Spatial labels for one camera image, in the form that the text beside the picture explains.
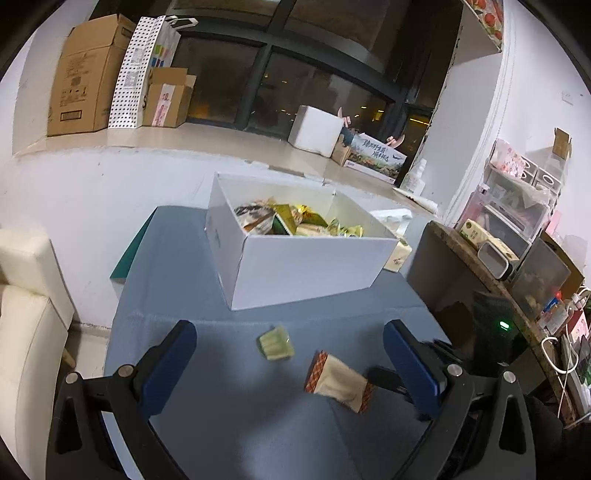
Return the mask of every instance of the window frame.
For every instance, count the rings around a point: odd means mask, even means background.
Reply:
[[[427,9],[430,14],[425,13],[425,6],[431,1],[410,2],[399,33],[402,42],[395,43],[383,73],[334,47],[286,30],[285,25],[297,0],[280,0],[266,27],[245,21],[199,16],[197,25],[179,32],[181,38],[238,43],[258,48],[258,51],[233,122],[199,118],[189,118],[187,121],[252,131],[285,140],[283,135],[273,135],[248,127],[256,93],[271,55],[279,53],[306,62],[327,73],[338,75],[383,99],[386,102],[386,108],[376,137],[380,141],[386,141],[390,135],[400,136],[412,113],[418,111],[429,118],[433,114],[432,108],[413,104],[431,55],[432,45],[436,41],[433,37],[438,21],[437,15],[433,13],[433,9]],[[91,18],[120,12],[131,20],[138,21],[140,15],[137,12],[154,15],[155,11],[158,9],[162,11],[169,4],[170,0],[99,0]],[[179,17],[193,16],[191,12],[190,9],[179,9],[174,14]],[[402,182],[413,161],[414,156],[407,158],[396,184]]]

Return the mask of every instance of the white cushion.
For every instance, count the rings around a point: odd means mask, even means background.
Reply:
[[[67,329],[45,296],[0,285],[0,435],[31,480],[45,478]]]
[[[0,279],[2,277],[0,283],[49,297],[66,330],[70,327],[74,306],[46,235],[0,229]]]

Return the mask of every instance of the snack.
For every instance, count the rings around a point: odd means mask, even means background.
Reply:
[[[320,216],[319,213],[316,213],[307,205],[298,205],[297,210],[302,215],[301,223],[310,223],[312,225],[320,225],[327,227],[329,224]]]
[[[361,225],[347,227],[345,228],[345,231],[348,234],[345,236],[358,236],[360,238],[363,236],[363,227]]]
[[[361,413],[368,407],[374,386],[335,356],[319,352],[312,363],[304,390],[334,398],[355,413]]]
[[[336,218],[328,226],[328,231],[332,236],[363,236],[363,227],[361,225],[343,227]]]
[[[244,230],[258,235],[265,235],[271,230],[275,216],[273,209],[256,203],[240,205],[234,209],[234,213]]]
[[[298,226],[295,232],[295,234],[299,236],[331,236],[326,227],[320,225],[310,225],[308,223],[302,223],[300,226]]]
[[[343,227],[337,219],[330,225],[307,205],[277,203],[270,197],[234,209],[244,230],[254,235],[363,236],[363,227]]]
[[[296,228],[297,228],[297,224],[296,221],[294,220],[294,217],[291,213],[291,208],[289,205],[284,204],[284,205],[275,205],[273,207],[273,209],[275,210],[275,221],[273,224],[273,232],[275,234],[283,234],[283,235],[295,235],[296,233]]]
[[[258,341],[267,360],[290,358],[296,354],[290,342],[290,336],[281,325],[267,333],[263,333],[258,338]]]

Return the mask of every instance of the floor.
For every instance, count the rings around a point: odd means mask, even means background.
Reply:
[[[66,349],[76,360],[76,371],[82,378],[95,378],[103,376],[108,345],[109,337],[105,332],[93,335],[74,330],[68,335]]]

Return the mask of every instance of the window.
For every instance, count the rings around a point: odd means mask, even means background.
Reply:
[[[300,105],[334,115],[343,108],[344,115],[351,117],[352,127],[378,135],[386,101],[339,76],[273,54],[256,93],[248,126],[287,138]]]
[[[234,123],[256,52],[236,43],[181,38],[173,67],[197,76],[189,118]]]
[[[402,142],[397,150],[405,154],[407,157],[414,158],[421,142],[423,141],[423,137],[427,132],[429,122],[430,118],[427,116],[416,114],[410,115],[406,127],[404,128],[404,132],[402,132],[404,134],[404,142]]]
[[[405,134],[405,173],[456,44],[460,0],[99,0],[91,18],[196,17],[173,65],[197,76],[189,121],[287,139],[300,105],[340,107],[385,141]]]
[[[278,4],[278,0],[173,0],[167,13],[267,25]]]
[[[297,0],[286,29],[383,72],[410,0]]]

